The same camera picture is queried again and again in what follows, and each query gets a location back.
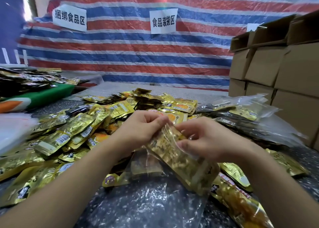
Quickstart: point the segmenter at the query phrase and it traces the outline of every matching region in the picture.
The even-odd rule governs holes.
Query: forearm
[[[261,147],[251,142],[249,145],[251,148],[237,164],[274,227],[318,227],[318,203]]]
[[[54,182],[0,218],[3,227],[73,227],[115,162],[119,143],[109,138],[77,161]]]

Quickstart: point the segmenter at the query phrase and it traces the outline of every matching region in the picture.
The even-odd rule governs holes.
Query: stack of cardboard boxes
[[[229,96],[267,93],[268,104],[319,151],[319,11],[291,15],[232,39]]]

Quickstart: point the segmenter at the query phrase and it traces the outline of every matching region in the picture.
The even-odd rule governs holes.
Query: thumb
[[[200,144],[199,140],[185,139],[176,142],[176,144],[179,148],[181,148],[189,154],[201,156],[202,145]]]
[[[160,117],[156,118],[154,121],[149,123],[149,131],[153,135],[168,122],[169,122],[168,116],[166,116],[166,115],[160,116]]]

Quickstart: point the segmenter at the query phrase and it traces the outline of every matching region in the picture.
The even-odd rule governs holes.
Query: red and blue striped tarp
[[[52,10],[87,10],[88,32],[55,26]],[[176,32],[151,34],[149,11],[178,8]],[[51,0],[27,23],[19,54],[29,65],[100,73],[105,81],[228,91],[233,36],[263,23],[319,9],[319,0]]]

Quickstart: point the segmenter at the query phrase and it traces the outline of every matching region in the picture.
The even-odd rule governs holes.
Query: left hand
[[[131,152],[147,144],[152,136],[168,122],[168,117],[161,113],[137,110],[111,137],[120,143],[124,152]]]

